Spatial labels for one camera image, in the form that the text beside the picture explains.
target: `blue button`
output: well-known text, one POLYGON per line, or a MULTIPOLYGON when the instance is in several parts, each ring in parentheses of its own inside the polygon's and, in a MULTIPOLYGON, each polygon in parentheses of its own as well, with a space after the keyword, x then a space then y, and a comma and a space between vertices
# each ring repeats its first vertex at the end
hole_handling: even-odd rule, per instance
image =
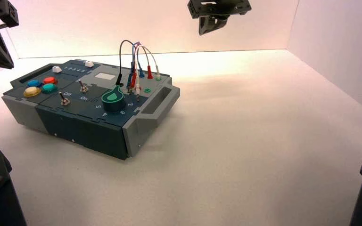
POLYGON ((35 86, 35 87, 39 87, 40 86, 40 81, 38 80, 31 80, 27 83, 27 86, 28 87, 32 87, 32 86, 35 86))

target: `yellow button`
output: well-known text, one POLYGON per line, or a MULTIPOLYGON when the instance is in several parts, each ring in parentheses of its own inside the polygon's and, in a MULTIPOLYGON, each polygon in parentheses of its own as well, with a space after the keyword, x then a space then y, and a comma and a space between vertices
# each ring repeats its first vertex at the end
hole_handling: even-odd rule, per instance
POLYGON ((38 87, 28 87, 24 90, 23 95, 25 97, 33 97, 41 93, 41 89, 38 87))

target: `black cable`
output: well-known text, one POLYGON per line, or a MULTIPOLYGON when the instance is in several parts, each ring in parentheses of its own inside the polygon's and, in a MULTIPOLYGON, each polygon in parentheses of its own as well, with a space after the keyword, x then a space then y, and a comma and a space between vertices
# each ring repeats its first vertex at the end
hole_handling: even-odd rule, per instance
POLYGON ((119 75, 118 75, 118 78, 117 78, 117 81, 116 81, 116 85, 118 86, 118 85, 120 85, 120 86, 122 86, 122 84, 120 83, 121 82, 121 77, 123 76, 122 74, 121 74, 121 47, 123 46, 123 43, 124 42, 129 42, 131 45, 134 45, 131 41, 129 41, 129 40, 123 40, 122 42, 121 42, 121 44, 120 44, 120 50, 119 50, 119 58, 120 58, 120 72, 119 72, 119 75))

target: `red button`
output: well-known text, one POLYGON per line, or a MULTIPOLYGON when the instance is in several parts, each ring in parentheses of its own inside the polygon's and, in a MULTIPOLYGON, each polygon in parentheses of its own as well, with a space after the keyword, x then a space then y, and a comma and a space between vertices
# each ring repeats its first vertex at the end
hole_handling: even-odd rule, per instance
POLYGON ((48 77, 48 78, 45 78, 43 82, 44 82, 44 84, 48 84, 48 83, 56 84, 58 81, 56 81, 56 79, 53 77, 48 77))

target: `white plug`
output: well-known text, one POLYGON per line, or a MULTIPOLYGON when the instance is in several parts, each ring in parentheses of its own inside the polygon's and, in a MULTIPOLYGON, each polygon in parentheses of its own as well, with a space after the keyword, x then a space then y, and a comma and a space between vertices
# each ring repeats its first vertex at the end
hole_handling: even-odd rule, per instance
POLYGON ((54 73, 60 73, 62 71, 62 69, 59 66, 53 66, 52 67, 52 71, 54 73))
POLYGON ((86 67, 93 67, 93 62, 90 61, 90 60, 87 60, 87 61, 85 61, 85 66, 86 67))
POLYGON ((156 76, 155 76, 156 80, 159 81, 162 78, 160 77, 160 72, 159 72, 159 66, 156 65, 156 76))
POLYGON ((139 95, 141 93, 141 88, 139 84, 135 85, 135 94, 139 95))

